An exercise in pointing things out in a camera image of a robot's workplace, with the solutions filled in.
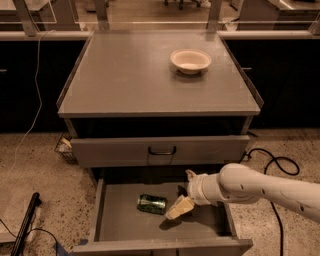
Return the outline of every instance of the closed drawer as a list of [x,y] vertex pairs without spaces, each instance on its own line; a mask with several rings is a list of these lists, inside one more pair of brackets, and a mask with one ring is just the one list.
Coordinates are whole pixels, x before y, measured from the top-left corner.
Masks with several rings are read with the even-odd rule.
[[73,139],[81,167],[220,164],[239,161],[249,136]]

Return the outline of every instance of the cable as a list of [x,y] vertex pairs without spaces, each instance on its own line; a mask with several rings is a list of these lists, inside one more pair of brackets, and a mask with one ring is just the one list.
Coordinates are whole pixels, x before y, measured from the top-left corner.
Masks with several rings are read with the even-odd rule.
[[[2,219],[0,219],[0,222],[1,222],[2,225],[8,230],[8,232],[10,233],[10,235],[12,235],[12,236],[15,237],[15,238],[19,238],[18,236],[16,236],[15,234],[13,234],[13,233],[10,231],[10,229],[7,227],[7,225],[3,222]],[[55,251],[56,251],[56,256],[58,256],[58,240],[57,240],[57,238],[56,238],[51,232],[49,232],[48,230],[45,230],[45,229],[42,229],[42,228],[33,228],[33,229],[31,229],[30,231],[28,231],[25,239],[27,239],[27,237],[28,237],[28,236],[30,235],[30,233],[33,232],[33,231],[42,231],[42,232],[46,232],[46,233],[48,233],[49,235],[51,235],[51,237],[52,237],[52,238],[54,239],[54,241],[55,241]]]
[[30,235],[30,233],[33,232],[33,231],[42,231],[42,232],[45,232],[45,233],[49,234],[55,241],[55,251],[56,251],[56,256],[58,256],[58,240],[57,240],[57,238],[51,232],[49,232],[48,230],[45,230],[45,229],[42,229],[42,228],[33,228],[27,233],[26,239]]
[[37,111],[37,114],[36,116],[34,117],[33,119],[33,122],[32,122],[32,125],[30,127],[30,129],[24,134],[24,136],[22,137],[22,140],[20,141],[20,143],[18,144],[18,146],[15,148],[15,151],[14,151],[14,160],[13,160],[13,165],[11,166],[11,168],[9,169],[8,171],[8,174],[6,175],[6,177],[4,179],[2,179],[2,182],[0,183],[0,186],[2,184],[5,183],[5,181],[9,178],[10,174],[12,173],[12,170],[14,169],[15,165],[16,165],[16,162],[17,162],[17,153],[18,153],[18,149],[20,148],[20,146],[22,145],[22,143],[24,142],[25,138],[27,137],[27,135],[32,131],[37,119],[38,119],[38,116],[40,114],[40,111],[42,109],[42,98],[41,98],[41,94],[40,94],[40,90],[39,90],[39,85],[38,85],[38,74],[39,74],[39,67],[40,67],[40,43],[41,43],[41,39],[47,35],[48,33],[52,32],[52,31],[47,31],[46,33],[42,34],[40,37],[39,37],[39,40],[38,40],[38,48],[37,48],[37,67],[36,67],[36,72],[35,72],[35,76],[34,76],[34,82],[35,82],[35,85],[36,85],[36,89],[37,89],[37,94],[38,94],[38,98],[39,98],[39,108],[38,108],[38,111]]
[[13,237],[17,237],[15,234],[13,234],[10,229],[7,227],[7,225],[3,222],[2,219],[0,219],[0,222],[2,223],[2,225],[8,230],[8,232],[10,233],[10,235],[12,235]]
[[[252,157],[251,157],[251,153],[252,153],[253,151],[263,151],[263,152],[267,153],[267,154],[271,157],[271,160],[268,162],[268,164],[267,164],[266,167],[264,168],[263,173],[264,173],[265,175],[266,175],[267,172],[268,172],[269,166],[270,166],[273,162],[276,163],[276,165],[278,166],[278,168],[279,168],[282,172],[284,172],[285,174],[287,174],[287,175],[297,176],[297,175],[300,174],[300,167],[299,167],[299,165],[298,165],[294,160],[292,160],[291,158],[283,157],[283,156],[275,157],[274,155],[272,155],[272,154],[271,154],[268,150],[266,150],[266,149],[263,149],[263,148],[254,148],[254,149],[250,150],[248,154],[245,154],[245,155],[248,157],[248,159],[251,159],[251,158],[252,158]],[[286,170],[281,166],[281,164],[279,163],[279,160],[285,160],[285,161],[288,161],[289,163],[292,163],[292,164],[296,167],[296,172],[293,172],[293,173],[292,173],[292,172],[286,171]],[[282,225],[281,218],[280,218],[280,216],[279,216],[279,214],[278,214],[278,211],[277,211],[274,203],[273,203],[273,202],[270,202],[270,204],[271,204],[271,207],[272,207],[272,209],[273,209],[273,211],[274,211],[274,214],[275,214],[275,216],[276,216],[276,218],[277,218],[277,221],[278,221],[278,223],[279,223],[279,229],[280,229],[280,256],[283,256],[283,255],[284,255],[284,243],[283,243],[283,240],[284,240],[284,231],[283,231],[283,225]]]

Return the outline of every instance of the black cable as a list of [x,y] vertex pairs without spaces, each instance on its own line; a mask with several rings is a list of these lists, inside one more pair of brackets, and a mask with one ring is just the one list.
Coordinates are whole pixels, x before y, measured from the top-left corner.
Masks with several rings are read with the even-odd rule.
[[12,235],[13,237],[17,237],[15,234],[13,234],[10,229],[7,227],[7,225],[3,222],[2,219],[0,219],[0,222],[2,223],[2,225],[8,230],[8,232],[10,233],[10,235]]
[[51,232],[49,232],[48,230],[45,230],[45,229],[42,229],[42,228],[33,228],[27,233],[26,239],[30,235],[30,233],[33,232],[33,231],[42,231],[42,232],[46,232],[47,234],[49,234],[55,241],[55,251],[56,251],[56,256],[58,256],[58,240],[57,240],[57,238]]
[[[248,154],[246,154],[246,156],[247,156],[249,159],[252,158],[252,157],[251,157],[251,153],[252,153],[253,151],[263,151],[263,152],[267,153],[267,154],[271,157],[271,160],[268,162],[268,164],[267,164],[266,167],[264,168],[263,173],[264,173],[265,175],[267,174],[267,171],[268,171],[268,168],[269,168],[270,164],[272,164],[273,162],[276,163],[276,165],[278,166],[278,168],[279,168],[282,172],[284,172],[285,174],[287,174],[287,175],[297,176],[297,175],[300,174],[300,167],[299,167],[299,165],[298,165],[294,160],[292,160],[291,158],[283,157],[283,156],[275,157],[274,155],[272,155],[272,154],[271,154],[268,150],[266,150],[266,149],[263,149],[263,148],[254,148],[254,149],[250,150]],[[293,164],[293,165],[296,167],[297,171],[294,172],[294,173],[286,171],[286,170],[281,166],[281,164],[279,163],[279,160],[285,160],[285,161],[288,161],[289,163]],[[279,229],[280,229],[280,255],[283,256],[283,253],[284,253],[284,245],[283,245],[284,231],[283,231],[283,225],[282,225],[281,218],[280,218],[280,216],[279,216],[279,214],[278,214],[278,211],[277,211],[274,203],[273,203],[273,202],[270,202],[270,204],[271,204],[271,206],[272,206],[272,209],[273,209],[273,211],[274,211],[274,214],[275,214],[275,216],[276,216],[276,218],[277,218],[277,221],[278,221],[278,223],[279,223]]]
[[[1,222],[2,225],[8,230],[8,232],[10,233],[10,235],[12,235],[13,237],[18,238],[18,236],[16,236],[15,234],[13,234],[13,233],[10,231],[10,229],[7,227],[7,225],[3,222],[2,219],[0,219],[0,222]],[[45,229],[42,229],[42,228],[33,228],[33,229],[31,229],[30,231],[28,231],[25,239],[27,239],[27,237],[28,237],[28,236],[30,235],[30,233],[33,232],[33,231],[42,231],[42,232],[46,232],[46,233],[48,233],[49,235],[51,235],[51,237],[52,237],[52,238],[54,239],[54,241],[55,241],[55,251],[56,251],[56,256],[58,256],[58,240],[57,240],[57,238],[56,238],[51,232],[49,232],[48,230],[45,230]]]

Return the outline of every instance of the drawer handle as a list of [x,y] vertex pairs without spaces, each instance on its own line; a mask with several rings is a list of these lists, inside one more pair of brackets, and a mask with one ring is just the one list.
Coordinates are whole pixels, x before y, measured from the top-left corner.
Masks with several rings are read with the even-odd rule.
[[151,147],[148,147],[148,152],[150,155],[154,156],[170,156],[174,155],[177,152],[177,147],[174,146],[171,152],[154,152],[152,151]]

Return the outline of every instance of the black cabinet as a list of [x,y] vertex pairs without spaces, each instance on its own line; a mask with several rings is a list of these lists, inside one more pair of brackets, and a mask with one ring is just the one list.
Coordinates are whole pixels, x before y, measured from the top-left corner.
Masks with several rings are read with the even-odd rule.
[[[33,131],[67,130],[56,101],[84,40],[42,41],[37,83],[42,109]],[[38,41],[0,42],[0,132],[26,132],[40,106],[36,88]]]
[[320,40],[226,40],[264,100],[251,127],[320,127]]

